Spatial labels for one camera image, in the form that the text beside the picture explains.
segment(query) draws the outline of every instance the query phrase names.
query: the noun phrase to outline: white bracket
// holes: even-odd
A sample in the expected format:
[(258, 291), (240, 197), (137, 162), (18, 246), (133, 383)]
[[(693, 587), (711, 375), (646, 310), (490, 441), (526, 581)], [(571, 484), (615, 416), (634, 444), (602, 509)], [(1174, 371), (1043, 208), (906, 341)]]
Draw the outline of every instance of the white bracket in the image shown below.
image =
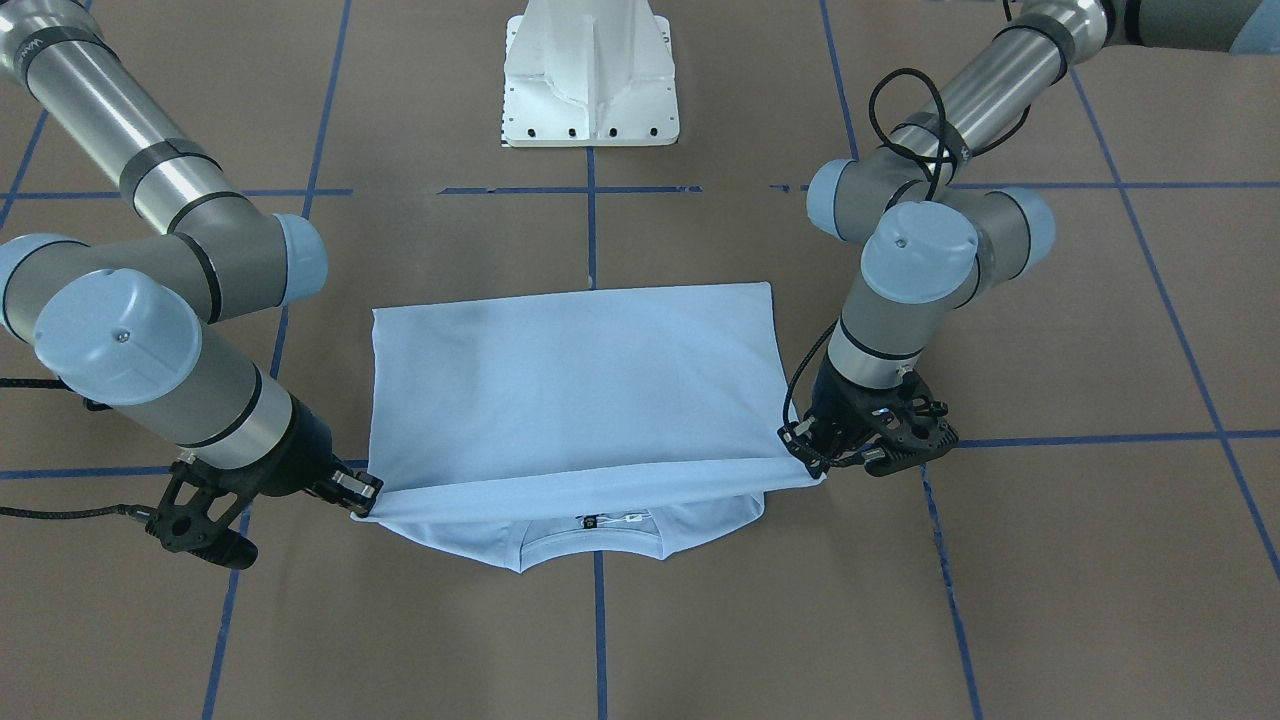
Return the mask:
[(671, 145), (680, 136), (671, 23), (648, 0), (529, 0), (507, 22), (503, 72), (503, 145)]

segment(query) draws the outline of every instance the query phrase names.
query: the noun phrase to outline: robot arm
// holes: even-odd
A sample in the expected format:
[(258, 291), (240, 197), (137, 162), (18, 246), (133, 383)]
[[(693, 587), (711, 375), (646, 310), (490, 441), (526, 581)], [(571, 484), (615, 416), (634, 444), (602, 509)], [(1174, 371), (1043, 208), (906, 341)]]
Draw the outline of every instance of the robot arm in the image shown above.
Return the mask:
[(941, 91), (942, 108), (931, 102), (906, 118), (867, 161), (818, 170), (810, 219), (863, 243), (863, 256), (813, 406), (778, 432), (814, 478), (846, 465), (886, 475), (959, 442), (916, 360), (947, 313), (1043, 259), (1055, 225), (1030, 191), (983, 195), (947, 183), (1041, 92), (1108, 44), (1275, 54), (1280, 3), (1027, 0)]
[[(211, 327), (317, 292), (319, 233), (262, 215), (155, 104), (72, 0), (0, 1), (0, 74), (42, 102), (157, 233), (88, 246), (0, 245), (0, 318), (78, 393), (182, 448), (147, 532), (170, 551), (247, 568), (230, 523), (259, 493), (305, 491), (366, 515), (381, 482), (332, 451), (329, 428)], [(197, 492), (178, 503), (183, 484)], [(209, 518), (228, 493), (232, 506)]]

